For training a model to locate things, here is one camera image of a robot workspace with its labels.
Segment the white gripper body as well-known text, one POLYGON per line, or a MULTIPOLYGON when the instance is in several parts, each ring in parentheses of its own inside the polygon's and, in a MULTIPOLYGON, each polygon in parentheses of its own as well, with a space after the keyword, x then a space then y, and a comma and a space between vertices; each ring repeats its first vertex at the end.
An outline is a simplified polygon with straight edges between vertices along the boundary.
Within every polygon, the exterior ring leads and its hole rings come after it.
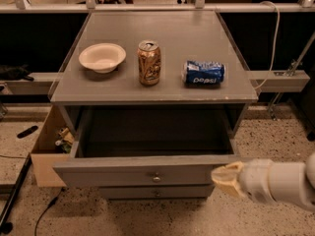
POLYGON ((242 192, 254 203, 273 205, 269 187, 269 173, 273 166, 270 159, 253 159, 244 163, 238 181, 242 192))

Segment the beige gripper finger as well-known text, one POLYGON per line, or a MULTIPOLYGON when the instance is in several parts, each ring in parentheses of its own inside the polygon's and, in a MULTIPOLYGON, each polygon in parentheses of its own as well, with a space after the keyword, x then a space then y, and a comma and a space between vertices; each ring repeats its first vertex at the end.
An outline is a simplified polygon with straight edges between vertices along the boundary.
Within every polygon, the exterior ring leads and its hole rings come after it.
POLYGON ((215 185, 236 198, 245 198, 246 195, 240 185, 239 176, 244 169, 245 164, 241 161, 217 167, 212 170, 211 178, 215 185))

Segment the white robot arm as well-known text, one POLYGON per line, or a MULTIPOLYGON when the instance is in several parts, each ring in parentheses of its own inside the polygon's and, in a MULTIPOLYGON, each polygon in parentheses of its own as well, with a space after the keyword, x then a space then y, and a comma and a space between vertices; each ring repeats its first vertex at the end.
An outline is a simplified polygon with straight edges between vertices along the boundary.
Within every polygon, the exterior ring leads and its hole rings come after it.
POLYGON ((265 158, 235 161, 211 172, 223 192, 254 203, 288 203, 315 211, 315 153, 305 162, 275 162, 265 158))

